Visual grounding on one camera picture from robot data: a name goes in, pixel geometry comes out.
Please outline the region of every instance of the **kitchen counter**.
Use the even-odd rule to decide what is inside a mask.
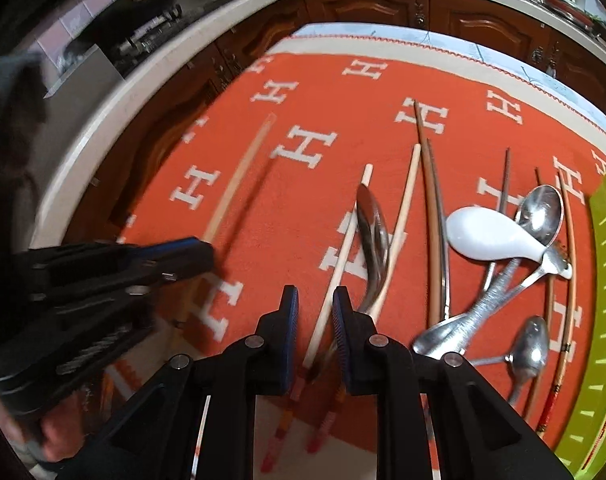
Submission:
[[[234,0],[163,45],[106,97],[80,131],[43,196],[32,247],[61,243],[76,206],[100,162],[148,99],[195,54],[225,31],[277,0]],[[606,65],[606,50],[569,22],[529,0],[491,0],[548,25]],[[599,142],[606,154],[606,136]]]

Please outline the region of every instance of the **bamboo chopstick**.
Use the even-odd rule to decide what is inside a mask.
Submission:
[[[405,189],[403,191],[401,207],[399,209],[398,218],[396,219],[396,225],[394,227],[394,236],[392,237],[392,246],[390,247],[389,252],[389,268],[387,271],[387,277],[385,278],[385,283],[383,284],[381,292],[369,311],[369,315],[372,320],[374,320],[374,323],[378,322],[378,318],[383,309],[383,304],[385,303],[385,298],[387,297],[387,291],[392,283],[392,276],[394,274],[394,269],[396,268],[398,255],[400,254],[401,247],[403,246],[403,233],[405,231],[405,226],[407,225],[407,217],[410,213],[412,196],[414,195],[414,187],[416,185],[416,176],[419,171],[420,152],[420,144],[415,144],[412,151],[412,160],[407,173],[407,180],[405,183]],[[323,444],[327,440],[327,437],[334,426],[334,422],[340,413],[340,409],[342,408],[346,397],[347,391],[345,390],[345,385],[341,383],[336,390],[336,393],[334,393],[332,404],[330,405],[327,413],[325,413],[321,425],[314,432],[307,444],[308,453],[316,453],[319,449],[321,449],[321,447],[323,447]]]
[[[568,298],[567,298],[567,310],[565,312],[565,324],[563,327],[563,341],[561,343],[561,352],[558,356],[558,362],[556,364],[556,373],[554,375],[554,382],[547,395],[545,401],[545,407],[541,414],[538,424],[536,426],[536,434],[542,438],[547,431],[547,425],[549,424],[558,393],[561,391],[563,381],[565,378],[565,372],[567,371],[567,363],[570,357],[570,342],[572,341],[572,335],[574,334],[574,311],[576,310],[576,293],[577,293],[577,280],[576,280],[576,239],[574,238],[574,222],[572,221],[572,209],[570,207],[569,195],[567,188],[563,181],[563,175],[559,172],[558,179],[561,183],[561,193],[563,195],[563,203],[565,207],[565,218],[567,223],[567,245],[570,251],[570,263],[572,264],[572,277],[570,279]]]
[[[366,186],[369,185],[373,169],[374,167],[371,164],[365,166],[365,170],[361,178],[362,184],[365,184]],[[323,338],[323,333],[325,332],[327,322],[332,312],[332,298],[334,297],[334,290],[337,286],[340,285],[340,280],[342,279],[342,274],[345,270],[345,265],[350,255],[350,249],[352,248],[352,242],[354,241],[355,234],[356,203],[354,204],[354,207],[352,209],[350,223],[343,238],[342,245],[340,246],[338,261],[334,266],[334,272],[332,273],[332,277],[330,278],[330,284],[327,287],[327,292],[325,293],[325,297],[323,299],[321,311],[318,315],[318,318],[316,319],[314,332],[312,333],[312,337],[307,346],[307,351],[305,352],[303,363],[301,364],[300,370],[298,371],[298,374],[294,379],[294,385],[292,386],[292,389],[289,392],[287,404],[280,415],[280,420],[278,422],[278,426],[276,427],[276,432],[270,439],[270,442],[268,444],[268,450],[265,453],[265,457],[263,458],[263,461],[261,463],[260,470],[263,473],[268,473],[272,471],[274,465],[276,464],[276,461],[278,461],[278,457],[280,456],[280,452],[282,450],[283,443],[285,442],[285,438],[289,433],[289,428],[291,427],[292,421],[294,420],[294,409],[296,408],[298,401],[300,400],[303,390],[307,386],[309,369],[312,367],[314,359],[316,358],[316,354],[318,353],[319,346],[321,345],[321,339]]]
[[[430,246],[429,257],[429,290],[428,290],[428,326],[436,325],[442,317],[441,298],[441,267],[440,267],[440,233],[438,230],[438,206],[436,204],[436,187],[430,150],[427,146],[427,137],[424,131],[420,103],[414,100],[414,115],[416,128],[419,133],[419,142],[423,166],[423,179],[425,182],[425,202],[427,206],[428,240]]]
[[[254,137],[254,140],[250,143],[249,147],[247,148],[247,151],[244,153],[243,158],[238,163],[238,166],[234,171],[234,174],[232,175],[229,184],[227,184],[227,188],[225,188],[221,199],[218,201],[218,205],[214,210],[212,218],[209,220],[208,226],[205,229],[205,233],[201,237],[201,240],[203,240],[204,242],[212,243],[212,241],[214,241],[214,238],[216,237],[216,232],[218,231],[218,228],[220,227],[223,218],[225,217],[227,209],[232,203],[232,199],[234,198],[236,191],[241,185],[241,182],[245,174],[247,173],[247,170],[249,170],[252,162],[254,161],[254,158],[256,157],[256,154],[260,150],[260,147],[262,146],[275,122],[276,115],[270,113],[263,122],[263,124],[260,126],[259,131],[256,133],[256,136]],[[172,338],[169,341],[169,345],[166,348],[166,354],[169,353],[168,351],[172,350],[173,348],[176,348],[176,345],[178,344],[181,338],[182,331],[180,327],[184,324],[187,314],[190,308],[193,306],[192,298],[194,298],[194,296],[196,295],[198,289],[202,285],[203,280],[204,277],[201,275],[195,280],[193,280],[192,283],[187,287],[187,291],[183,295],[180,304],[179,314],[176,317],[177,327],[174,330]]]
[[[541,174],[538,168],[535,169],[536,172],[536,182],[539,186],[543,185],[543,179],[541,178]],[[545,313],[544,319],[547,322],[547,331],[551,332],[552,330],[552,316],[554,315],[554,283],[556,282],[555,274],[547,275],[547,286],[545,287]],[[536,406],[536,402],[538,401],[538,396],[540,395],[541,384],[543,380],[543,374],[538,374],[534,380],[532,380],[532,385],[528,392],[528,399],[525,402],[525,410],[523,411],[523,419],[526,422],[529,421],[532,416],[532,412],[534,411],[534,407]]]

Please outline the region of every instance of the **cabinet handle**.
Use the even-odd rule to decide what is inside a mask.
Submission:
[[[416,28],[425,28],[425,6],[422,0],[414,0],[414,25]]]
[[[552,55],[549,57],[549,60],[547,61],[547,69],[545,70],[545,73],[550,76],[553,77],[554,79],[556,79],[556,54],[558,54],[559,50],[558,50],[558,43],[555,43],[554,46],[552,47]]]
[[[214,64],[214,72],[216,73],[216,76],[218,77],[218,80],[220,81],[223,90],[225,90],[232,81],[230,80],[230,78],[227,77],[227,74],[225,73],[225,67],[223,67],[223,65],[221,65],[220,63],[216,62],[215,57],[212,58],[212,63]]]
[[[534,64],[539,64],[543,60],[543,54],[545,51],[542,46],[539,46],[537,49],[532,52],[532,62]]]
[[[234,74],[234,76],[238,76],[243,73],[245,68],[238,61],[236,54],[225,49],[223,51],[223,56],[225,57],[225,61],[227,61],[227,65],[230,67],[230,69],[232,69],[232,73]]]

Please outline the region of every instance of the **black clamp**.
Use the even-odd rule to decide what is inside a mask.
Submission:
[[[378,334],[337,287],[334,333],[347,391],[378,396],[378,480],[431,480],[426,394],[442,480],[571,480],[553,452],[461,355],[415,354]]]
[[[293,378],[298,292],[283,290],[253,335],[222,354],[172,357],[65,465],[58,480],[187,480],[211,396],[196,480],[249,479],[256,395],[281,396]]]

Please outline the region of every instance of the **green plastic container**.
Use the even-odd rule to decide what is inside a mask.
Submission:
[[[606,175],[590,198],[596,247],[596,307],[590,355],[576,405],[556,447],[574,478],[590,480],[606,462]]]

